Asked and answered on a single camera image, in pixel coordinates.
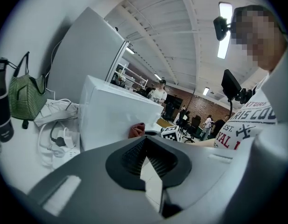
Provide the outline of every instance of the brick wall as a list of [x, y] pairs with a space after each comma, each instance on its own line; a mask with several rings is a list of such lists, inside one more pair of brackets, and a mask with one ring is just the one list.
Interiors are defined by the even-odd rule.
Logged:
[[[129, 69], [131, 69], [133, 72], [141, 75], [144, 79], [148, 79], [147, 85], [150, 86], [152, 81], [141, 71], [139, 71], [136, 67], [134, 67], [132, 64], [129, 64]], [[136, 89], [138, 87], [137, 84], [134, 84], [133, 87]], [[201, 98], [199, 96], [193, 96], [192, 94], [179, 90], [170, 86], [165, 87], [166, 92], [169, 95], [176, 95], [178, 98], [183, 99], [181, 107], [185, 105], [185, 107], [188, 106], [190, 100], [190, 104], [188, 106], [188, 110], [191, 112], [190, 114], [190, 120], [192, 117], [199, 115], [201, 117], [201, 122], [204, 122], [209, 114], [212, 115], [212, 118], [214, 121], [217, 121], [219, 119], [223, 119], [226, 114], [229, 114], [229, 110], [217, 105], [207, 99]]]

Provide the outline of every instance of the gray partition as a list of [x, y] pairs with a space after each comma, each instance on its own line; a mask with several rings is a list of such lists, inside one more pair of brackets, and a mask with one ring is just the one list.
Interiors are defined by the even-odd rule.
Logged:
[[54, 57], [48, 89], [56, 99], [79, 103], [87, 75], [106, 80], [116, 68], [127, 43], [90, 7], [70, 27]]

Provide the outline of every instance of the bag handle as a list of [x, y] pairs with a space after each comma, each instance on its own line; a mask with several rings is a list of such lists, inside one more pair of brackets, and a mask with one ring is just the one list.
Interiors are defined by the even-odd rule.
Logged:
[[29, 73], [29, 69], [28, 69], [28, 59], [29, 59], [29, 51], [23, 56], [23, 58], [20, 61], [20, 64], [18, 65], [17, 69], [14, 71], [14, 77], [17, 77], [20, 71], [20, 68], [22, 66], [22, 63], [24, 61], [24, 59], [26, 58], [26, 69], [25, 69], [25, 75]]
[[43, 92], [41, 92], [41, 91], [39, 90], [35, 78], [29, 77], [30, 81], [32, 82], [32, 84], [35, 86], [35, 88], [37, 89], [37, 91], [38, 91], [41, 95], [43, 95], [43, 94], [46, 92], [46, 87], [47, 87], [47, 86], [46, 86], [46, 78], [45, 78], [45, 75], [42, 75], [42, 78], [44, 79], [44, 82], [43, 82], [43, 83], [44, 83]]

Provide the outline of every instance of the black and white marker cube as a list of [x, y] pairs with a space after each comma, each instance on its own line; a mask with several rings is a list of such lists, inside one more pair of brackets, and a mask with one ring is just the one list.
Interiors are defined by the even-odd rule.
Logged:
[[180, 133], [179, 126], [167, 127], [161, 133], [161, 137], [163, 137], [164, 139], [180, 142], [181, 141], [181, 133]]

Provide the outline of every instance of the person wearing white t-shirt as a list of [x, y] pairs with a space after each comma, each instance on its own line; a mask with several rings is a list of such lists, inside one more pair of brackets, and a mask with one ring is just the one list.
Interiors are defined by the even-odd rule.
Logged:
[[277, 122], [261, 89], [277, 66], [288, 63], [288, 42], [275, 17], [258, 5], [236, 8], [231, 22], [231, 38], [237, 44], [242, 44], [247, 55], [252, 56], [258, 67], [268, 74], [253, 88], [255, 94], [223, 125], [215, 139], [194, 143], [198, 146], [236, 150], [242, 140], [255, 137], [264, 128]]
[[162, 104], [167, 99], [167, 92], [165, 91], [165, 80], [160, 80], [158, 87], [151, 91], [149, 94], [151, 95], [150, 99], [158, 104]]
[[206, 121], [203, 123], [204, 125], [204, 129], [201, 133], [201, 140], [204, 141], [207, 139], [208, 135], [210, 134], [210, 130], [211, 130], [211, 122], [212, 122], [212, 119], [211, 119], [211, 114], [207, 116], [207, 119]]

